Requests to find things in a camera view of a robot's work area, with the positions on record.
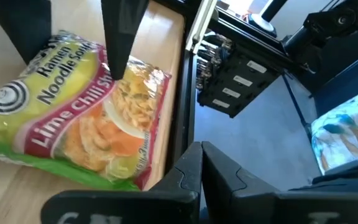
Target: blue patterned cloth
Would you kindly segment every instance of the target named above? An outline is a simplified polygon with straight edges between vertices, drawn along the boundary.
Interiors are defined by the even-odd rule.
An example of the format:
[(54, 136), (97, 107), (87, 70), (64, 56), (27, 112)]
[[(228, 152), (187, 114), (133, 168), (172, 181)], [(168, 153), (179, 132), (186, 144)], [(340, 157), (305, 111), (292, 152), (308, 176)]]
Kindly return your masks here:
[(358, 95), (315, 120), (311, 130), (311, 146), (323, 174), (358, 159)]

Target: gray carpet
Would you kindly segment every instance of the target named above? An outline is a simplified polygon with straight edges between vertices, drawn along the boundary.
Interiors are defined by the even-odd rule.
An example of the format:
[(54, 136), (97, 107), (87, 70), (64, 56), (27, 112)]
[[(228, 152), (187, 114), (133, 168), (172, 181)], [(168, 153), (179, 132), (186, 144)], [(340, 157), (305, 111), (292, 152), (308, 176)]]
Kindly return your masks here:
[[(309, 93), (295, 81), (290, 83), (306, 120), (314, 120), (316, 112)], [(321, 175), (282, 77), (234, 119), (197, 104), (195, 141), (210, 141), (280, 190), (308, 185)]]

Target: instant ramen packet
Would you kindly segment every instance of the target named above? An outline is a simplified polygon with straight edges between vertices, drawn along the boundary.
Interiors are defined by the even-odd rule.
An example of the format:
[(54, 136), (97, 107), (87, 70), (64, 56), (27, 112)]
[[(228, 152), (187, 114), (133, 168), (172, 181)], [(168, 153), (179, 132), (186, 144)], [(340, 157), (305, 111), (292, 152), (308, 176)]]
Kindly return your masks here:
[(98, 189), (142, 189), (169, 77), (130, 57), (115, 82), (105, 47), (60, 31), (0, 87), (0, 160)]

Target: white label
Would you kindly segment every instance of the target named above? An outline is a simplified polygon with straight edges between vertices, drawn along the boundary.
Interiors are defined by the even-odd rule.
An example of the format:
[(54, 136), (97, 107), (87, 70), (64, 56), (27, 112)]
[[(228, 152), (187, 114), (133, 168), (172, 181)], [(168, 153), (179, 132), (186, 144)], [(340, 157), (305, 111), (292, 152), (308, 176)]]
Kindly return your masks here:
[(228, 88), (224, 88), (224, 89), (222, 90), (222, 92), (224, 92), (224, 93), (226, 93), (226, 94), (228, 94), (228, 95), (234, 96), (234, 97), (236, 97), (236, 98), (238, 98), (238, 97), (241, 96), (240, 93), (238, 93), (238, 92), (236, 92), (236, 91), (233, 91), (233, 90), (231, 90), (231, 89), (228, 89)]
[(219, 105), (219, 106), (223, 106), (224, 108), (228, 108), (230, 106), (230, 104), (222, 102), (220, 100), (215, 99), (214, 101), (212, 101), (212, 103)]
[(246, 86), (251, 86), (252, 85), (252, 82), (249, 81), (249, 80), (246, 80), (245, 78), (242, 78), (238, 75), (236, 75), (234, 78), (233, 78), (234, 81), (237, 81), (243, 85), (246, 85)]
[(266, 68), (259, 65), (258, 63), (250, 60), (248, 63), (247, 63), (248, 67), (251, 67), (253, 69), (255, 69), (256, 71), (260, 72), (260, 73), (265, 73), (266, 72)]

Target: wooden shelf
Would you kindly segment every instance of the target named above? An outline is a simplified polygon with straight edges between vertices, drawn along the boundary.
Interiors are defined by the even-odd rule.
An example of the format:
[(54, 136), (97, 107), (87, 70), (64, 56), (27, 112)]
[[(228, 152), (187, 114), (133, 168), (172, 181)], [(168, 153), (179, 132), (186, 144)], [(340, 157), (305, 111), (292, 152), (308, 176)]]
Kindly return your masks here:
[[(132, 48), (131, 55), (172, 74), (160, 117), (153, 171), (147, 189), (158, 182), (164, 172), (183, 27), (181, 15), (150, 2)], [(100, 1), (53, 0), (52, 32), (59, 29), (104, 43)], [(16, 78), (24, 68), (25, 63), (0, 27), (0, 86)], [(39, 213), (44, 202), (69, 189), (87, 187), (42, 170), (0, 162), (0, 223), (40, 223)]]

